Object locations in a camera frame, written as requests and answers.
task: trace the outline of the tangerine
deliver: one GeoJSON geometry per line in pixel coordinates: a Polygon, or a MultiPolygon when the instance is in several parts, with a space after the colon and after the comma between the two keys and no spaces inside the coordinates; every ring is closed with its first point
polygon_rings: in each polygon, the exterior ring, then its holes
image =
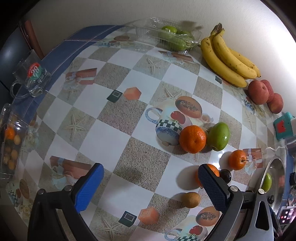
{"type": "Polygon", "coordinates": [[[245,166],[247,160],[248,158],[244,151],[235,150],[230,154],[228,164],[233,170],[238,171],[245,166]]]}
{"type": "Polygon", "coordinates": [[[179,143],[184,151],[195,154],[205,147],[206,134],[199,126],[187,126],[180,133],[179,143]]]}
{"type": "Polygon", "coordinates": [[[15,130],[11,127],[8,127],[6,130],[5,130],[5,137],[9,140],[13,140],[14,137],[15,137],[15,130]]]}
{"type": "MultiPolygon", "coordinates": [[[[216,175],[217,177],[220,176],[220,174],[219,174],[219,170],[218,170],[214,165],[212,165],[212,164],[207,164],[207,165],[208,165],[209,168],[213,171],[213,173],[215,173],[215,175],[216,175]]],[[[198,178],[198,170],[195,172],[195,181],[196,181],[196,183],[197,183],[201,188],[203,188],[203,185],[202,185],[202,183],[200,182],[200,180],[199,180],[199,178],[198,178]]]]}

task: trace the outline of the red apple print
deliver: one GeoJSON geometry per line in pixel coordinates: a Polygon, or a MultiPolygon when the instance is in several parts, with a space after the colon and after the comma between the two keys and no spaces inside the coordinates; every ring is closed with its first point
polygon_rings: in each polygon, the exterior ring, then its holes
{"type": "Polygon", "coordinates": [[[276,124],[276,128],[278,129],[278,133],[283,133],[286,131],[284,120],[281,120],[279,123],[276,124]]]}
{"type": "Polygon", "coordinates": [[[202,233],[202,227],[199,225],[194,226],[189,231],[190,234],[200,235],[202,233]]]}
{"type": "Polygon", "coordinates": [[[174,111],[170,114],[173,120],[177,120],[180,124],[185,123],[185,116],[180,111],[174,111]]]}

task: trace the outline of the metal screw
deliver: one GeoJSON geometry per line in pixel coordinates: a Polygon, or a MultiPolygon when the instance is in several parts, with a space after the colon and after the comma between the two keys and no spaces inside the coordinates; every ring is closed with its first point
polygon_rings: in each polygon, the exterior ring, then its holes
{"type": "Polygon", "coordinates": [[[67,185],[67,186],[64,187],[64,190],[65,190],[66,192],[69,192],[69,191],[72,190],[72,188],[73,188],[73,186],[71,186],[71,185],[67,185]]]}
{"type": "Polygon", "coordinates": [[[258,189],[258,192],[259,192],[259,194],[261,194],[261,195],[265,193],[265,191],[264,191],[262,188],[258,189]]]}
{"type": "Polygon", "coordinates": [[[233,191],[233,192],[237,192],[238,191],[238,188],[236,186],[231,186],[230,187],[230,190],[233,191]]]}
{"type": "Polygon", "coordinates": [[[38,193],[38,195],[42,195],[44,193],[44,191],[45,191],[44,189],[39,189],[37,193],[38,193]]]}

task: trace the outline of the red and green logo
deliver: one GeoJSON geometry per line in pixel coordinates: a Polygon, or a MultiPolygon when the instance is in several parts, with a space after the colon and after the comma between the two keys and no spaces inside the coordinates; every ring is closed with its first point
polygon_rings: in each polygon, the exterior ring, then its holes
{"type": "Polygon", "coordinates": [[[42,70],[42,69],[41,69],[40,64],[38,64],[38,63],[33,63],[33,64],[30,66],[29,70],[28,70],[28,77],[29,77],[31,80],[37,80],[37,79],[40,77],[41,73],[42,73],[41,70],[42,70]]]}

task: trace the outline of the plastic container with small fruit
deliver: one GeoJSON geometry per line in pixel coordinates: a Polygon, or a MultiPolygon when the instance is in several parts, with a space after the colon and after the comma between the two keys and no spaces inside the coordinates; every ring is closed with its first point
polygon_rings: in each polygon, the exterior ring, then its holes
{"type": "Polygon", "coordinates": [[[28,125],[5,104],[0,114],[0,179],[12,179],[28,125]]]}
{"type": "Polygon", "coordinates": [[[144,18],[130,25],[135,27],[138,41],[179,54],[187,54],[200,43],[199,30],[188,31],[177,22],[164,18],[144,18]]]}

